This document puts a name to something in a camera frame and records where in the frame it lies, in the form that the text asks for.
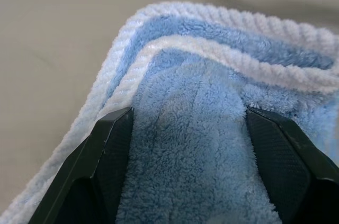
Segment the blue fleece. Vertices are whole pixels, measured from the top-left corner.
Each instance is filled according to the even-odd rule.
[[[171,34],[213,39],[271,64],[328,68],[333,63],[282,41],[159,17],[133,37],[108,96],[148,41]],[[280,223],[257,173],[246,107],[294,119],[337,161],[334,96],[267,86],[193,53],[163,50],[133,98],[135,123],[117,223]]]

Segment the beige surface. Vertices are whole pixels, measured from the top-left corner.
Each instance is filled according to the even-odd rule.
[[[176,0],[0,0],[0,212],[61,142],[125,20]],[[339,0],[179,0],[339,33]]]

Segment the towel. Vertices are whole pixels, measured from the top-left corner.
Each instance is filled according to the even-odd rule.
[[[258,175],[247,107],[293,119],[339,163],[339,38],[325,29],[191,3],[138,11],[85,105],[0,217],[27,223],[67,156],[109,112],[135,110],[117,223],[281,223]]]

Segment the folded towel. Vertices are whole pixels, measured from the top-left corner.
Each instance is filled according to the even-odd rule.
[[[339,163],[338,51],[329,31],[275,17],[189,3],[140,10],[70,131],[0,223],[27,223],[95,121],[126,106],[135,123],[117,223],[280,223],[246,108],[293,119]]]

